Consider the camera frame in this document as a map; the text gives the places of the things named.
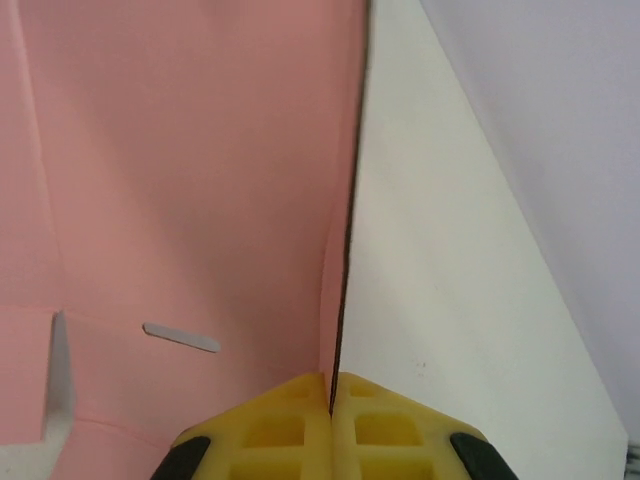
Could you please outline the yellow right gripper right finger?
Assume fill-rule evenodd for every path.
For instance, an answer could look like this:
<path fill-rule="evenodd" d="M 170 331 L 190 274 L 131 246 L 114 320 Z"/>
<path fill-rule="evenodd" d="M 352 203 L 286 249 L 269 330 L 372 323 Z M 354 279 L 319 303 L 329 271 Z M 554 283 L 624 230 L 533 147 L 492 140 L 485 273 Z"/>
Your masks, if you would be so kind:
<path fill-rule="evenodd" d="M 351 373 L 338 376 L 332 434 L 335 479 L 516 478 L 475 427 Z"/>

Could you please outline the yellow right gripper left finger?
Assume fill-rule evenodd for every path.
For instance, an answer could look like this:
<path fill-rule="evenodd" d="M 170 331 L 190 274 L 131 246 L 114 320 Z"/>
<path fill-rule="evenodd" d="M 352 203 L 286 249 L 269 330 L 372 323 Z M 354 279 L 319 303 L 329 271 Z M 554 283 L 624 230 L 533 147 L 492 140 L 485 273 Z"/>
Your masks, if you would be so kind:
<path fill-rule="evenodd" d="M 332 447 L 324 376 L 308 373 L 181 432 L 151 479 L 330 479 Z"/>

